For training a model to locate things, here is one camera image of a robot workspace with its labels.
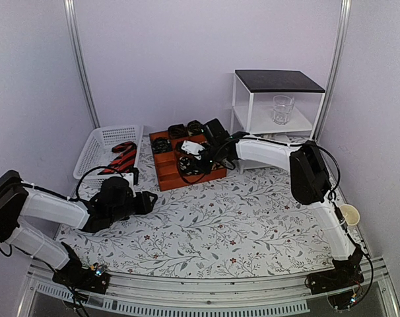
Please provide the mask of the black white floral tie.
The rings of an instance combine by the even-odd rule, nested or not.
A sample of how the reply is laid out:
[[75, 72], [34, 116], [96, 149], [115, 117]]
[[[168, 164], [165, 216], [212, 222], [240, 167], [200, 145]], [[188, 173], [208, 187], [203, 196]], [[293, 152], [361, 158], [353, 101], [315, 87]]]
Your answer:
[[178, 159], [178, 171], [181, 176], [200, 176], [204, 172], [197, 165], [197, 159], [187, 156], [181, 156]]

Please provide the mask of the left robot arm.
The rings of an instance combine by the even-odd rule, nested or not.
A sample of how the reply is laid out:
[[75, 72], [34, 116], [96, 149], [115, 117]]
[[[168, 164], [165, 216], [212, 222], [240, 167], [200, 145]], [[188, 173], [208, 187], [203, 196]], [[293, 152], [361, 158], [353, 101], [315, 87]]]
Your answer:
[[104, 180], [100, 191], [89, 200], [72, 199], [27, 184], [17, 171], [9, 170], [0, 177], [0, 243], [46, 262], [72, 286], [80, 287], [87, 274], [72, 247], [46, 236], [27, 223], [26, 218], [96, 233], [132, 215], [150, 213], [157, 199], [151, 192], [135, 192], [133, 184], [119, 176]]

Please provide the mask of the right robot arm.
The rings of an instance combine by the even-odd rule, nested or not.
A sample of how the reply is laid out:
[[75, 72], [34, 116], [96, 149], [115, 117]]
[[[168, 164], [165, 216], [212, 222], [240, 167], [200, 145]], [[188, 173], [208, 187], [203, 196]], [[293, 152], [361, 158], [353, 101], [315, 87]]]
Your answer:
[[343, 288], [355, 278], [363, 253], [350, 237], [345, 218], [335, 203], [335, 187], [321, 155], [323, 148], [313, 141], [281, 143], [245, 131], [230, 135], [218, 119], [207, 122], [202, 131], [206, 145], [193, 141], [184, 141], [182, 145], [194, 157], [201, 173], [210, 174], [215, 163], [235, 160], [255, 161], [288, 171], [293, 198], [314, 213], [328, 239], [335, 266], [330, 282]]

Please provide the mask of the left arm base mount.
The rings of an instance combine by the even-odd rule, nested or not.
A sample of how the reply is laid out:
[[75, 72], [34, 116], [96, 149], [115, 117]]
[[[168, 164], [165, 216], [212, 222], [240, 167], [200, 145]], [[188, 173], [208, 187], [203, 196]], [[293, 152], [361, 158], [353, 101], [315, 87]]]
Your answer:
[[74, 250], [64, 242], [61, 244], [68, 253], [69, 261], [63, 268], [55, 270], [52, 281], [70, 288], [105, 295], [110, 282], [110, 275], [105, 273], [103, 269], [100, 270], [102, 273], [98, 275], [96, 270], [99, 267], [95, 269], [83, 267]]

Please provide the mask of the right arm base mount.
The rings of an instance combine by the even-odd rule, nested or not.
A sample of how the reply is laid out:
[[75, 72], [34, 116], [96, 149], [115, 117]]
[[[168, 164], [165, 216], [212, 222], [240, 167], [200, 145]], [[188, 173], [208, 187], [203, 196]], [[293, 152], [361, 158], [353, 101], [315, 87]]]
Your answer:
[[335, 310], [348, 310], [358, 304], [363, 289], [364, 277], [358, 262], [333, 260], [333, 269], [308, 274], [305, 286], [313, 295], [339, 291], [350, 287], [349, 291], [336, 293], [327, 297], [328, 303]]

